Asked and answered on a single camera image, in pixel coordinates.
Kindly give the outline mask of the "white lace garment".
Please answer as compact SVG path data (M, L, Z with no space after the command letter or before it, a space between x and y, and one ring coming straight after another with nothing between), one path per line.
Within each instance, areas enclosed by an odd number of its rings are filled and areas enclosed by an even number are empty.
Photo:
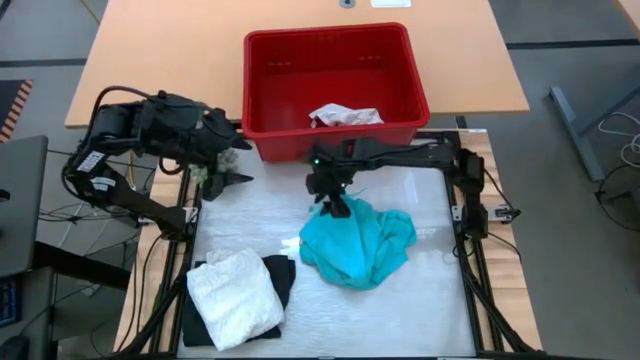
M262 258L252 249L216 250L186 274L187 289L215 348L225 351L284 320Z

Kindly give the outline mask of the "black aluminium table frame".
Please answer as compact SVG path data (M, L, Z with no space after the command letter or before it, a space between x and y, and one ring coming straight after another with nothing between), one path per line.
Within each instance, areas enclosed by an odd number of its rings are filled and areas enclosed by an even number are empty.
M299 162L265 163L240 154L250 176L204 206L193 256L251 248L260 255L299 256L299 232L313 203ZM375 209L408 213L418 233L408 260L381 285L350 290L298 263L281 335L222 352L223 358L375 358L471 356L481 305L464 290L453 254L454 228L444 174L436 169L385 167L358 173L351 192Z

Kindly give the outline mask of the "grey metal desk leg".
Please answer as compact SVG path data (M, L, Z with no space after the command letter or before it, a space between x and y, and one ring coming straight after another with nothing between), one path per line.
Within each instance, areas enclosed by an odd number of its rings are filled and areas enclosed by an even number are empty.
M592 181L601 181L605 175L595 149L588 139L588 132L606 116L612 115L615 110L623 107L638 95L640 95L640 85L633 83L616 85L611 93L601 95L585 111L576 112L559 86L553 86L549 89L549 96Z

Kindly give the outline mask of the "teal garment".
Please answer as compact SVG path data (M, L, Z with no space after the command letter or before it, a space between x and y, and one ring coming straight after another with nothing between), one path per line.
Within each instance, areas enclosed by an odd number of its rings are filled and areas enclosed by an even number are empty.
M380 211L359 197L341 200L349 216L334 217L320 208L304 224L300 259L333 285L374 289L408 261L408 248L417 243L414 222L403 211Z

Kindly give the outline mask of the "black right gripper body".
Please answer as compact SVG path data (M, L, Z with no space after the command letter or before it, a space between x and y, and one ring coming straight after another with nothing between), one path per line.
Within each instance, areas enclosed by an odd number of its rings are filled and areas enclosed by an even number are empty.
M314 144L308 156L312 172L305 180L308 193L317 200L344 194L356 173L349 162L348 152L342 145Z

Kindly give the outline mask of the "black keyboard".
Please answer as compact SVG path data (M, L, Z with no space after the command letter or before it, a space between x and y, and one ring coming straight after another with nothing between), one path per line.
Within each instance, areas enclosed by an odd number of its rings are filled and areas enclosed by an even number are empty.
M20 296L19 283L15 278L0 279L0 328L20 320Z

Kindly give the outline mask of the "thin white crumpled garment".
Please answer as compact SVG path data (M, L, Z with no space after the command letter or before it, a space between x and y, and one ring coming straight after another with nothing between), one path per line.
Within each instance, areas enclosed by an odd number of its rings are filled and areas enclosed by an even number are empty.
M383 124L375 108L351 109L335 103L326 104L309 114L311 127L341 127Z

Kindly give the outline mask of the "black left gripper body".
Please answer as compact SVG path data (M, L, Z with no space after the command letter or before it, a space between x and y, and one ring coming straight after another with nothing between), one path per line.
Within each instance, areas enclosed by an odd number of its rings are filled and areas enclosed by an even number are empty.
M213 169L217 160L217 154L229 148L228 140L235 134L235 129L224 117L224 111L218 108L205 107L202 117L196 125L196 155L192 165ZM214 173L203 183L201 187L204 200L215 200L224 188L214 185Z

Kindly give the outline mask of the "wooden desk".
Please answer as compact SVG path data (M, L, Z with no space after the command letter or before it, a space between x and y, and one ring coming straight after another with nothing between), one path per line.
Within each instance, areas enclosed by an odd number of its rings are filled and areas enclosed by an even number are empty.
M640 39L640 0L614 0Z
M488 0L109 0L66 115L87 126L110 85L166 90L242 112L243 47L254 30L397 22L410 35L432 113L526 112L529 103Z

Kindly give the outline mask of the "hazard striped floor mat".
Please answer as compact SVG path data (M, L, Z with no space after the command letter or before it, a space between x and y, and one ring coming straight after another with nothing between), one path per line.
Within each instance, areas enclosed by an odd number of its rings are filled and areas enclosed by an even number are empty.
M0 143L11 140L33 85L31 79L0 80Z

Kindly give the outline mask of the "red plastic laundry bin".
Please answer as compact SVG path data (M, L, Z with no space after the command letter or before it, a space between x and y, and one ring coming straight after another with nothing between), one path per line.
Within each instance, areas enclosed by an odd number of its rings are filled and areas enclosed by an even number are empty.
M384 123L312 128L309 114L330 103L375 108ZM407 144L430 119L409 33L394 22L248 34L242 109L265 162L302 160L316 142Z

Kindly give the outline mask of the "black t-shirt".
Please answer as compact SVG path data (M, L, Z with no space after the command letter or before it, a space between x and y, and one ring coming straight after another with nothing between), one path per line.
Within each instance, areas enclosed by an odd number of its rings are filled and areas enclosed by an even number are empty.
M284 255L267 256L262 261L270 273L273 287L283 308L286 308L296 279L295 261ZM185 294L181 327L186 347L214 345L189 292Z

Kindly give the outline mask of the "green artificial plant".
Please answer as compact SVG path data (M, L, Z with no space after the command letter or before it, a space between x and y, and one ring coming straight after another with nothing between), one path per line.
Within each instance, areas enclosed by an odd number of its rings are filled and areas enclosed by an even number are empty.
M213 169L190 165L190 175L197 183L203 183L214 173L236 172L238 170L238 153L234 149L228 149L217 154L217 160Z

